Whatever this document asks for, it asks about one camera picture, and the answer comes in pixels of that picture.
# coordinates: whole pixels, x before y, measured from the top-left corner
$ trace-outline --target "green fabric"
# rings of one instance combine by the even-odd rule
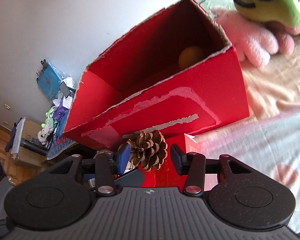
[[[287,27],[300,26],[300,5],[298,0],[242,0],[254,3],[255,8],[243,8],[234,4],[241,15],[258,22],[277,21]]]

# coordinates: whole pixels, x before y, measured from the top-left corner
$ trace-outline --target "wooden floor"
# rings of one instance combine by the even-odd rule
[[[21,182],[30,179],[38,173],[37,169],[27,169],[13,164],[12,155],[6,153],[4,148],[10,140],[10,135],[0,129],[0,160],[8,178],[19,185]]]

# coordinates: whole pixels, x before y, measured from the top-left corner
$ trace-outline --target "red box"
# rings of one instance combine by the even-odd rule
[[[149,172],[144,171],[145,181],[142,187],[178,187],[180,191],[182,191],[187,176],[177,174],[170,158],[170,147],[172,144],[177,144],[184,153],[188,153],[198,152],[198,145],[197,142],[192,139],[192,136],[188,134],[181,134],[166,139],[166,143],[168,144],[167,158],[165,158],[160,169],[156,171],[151,169]]]
[[[180,71],[189,46],[209,52]],[[162,9],[84,70],[64,134],[116,149],[139,131],[196,135],[249,116],[242,71],[222,28],[193,0]]]

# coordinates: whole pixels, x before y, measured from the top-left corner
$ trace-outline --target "orange ball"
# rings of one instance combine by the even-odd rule
[[[198,46],[184,49],[179,56],[179,68],[184,70],[206,58],[206,53]]]

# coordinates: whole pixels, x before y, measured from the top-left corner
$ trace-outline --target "white wall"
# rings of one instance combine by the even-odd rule
[[[0,0],[0,124],[44,121],[50,104],[35,81],[40,60],[78,81],[115,39],[176,1]]]

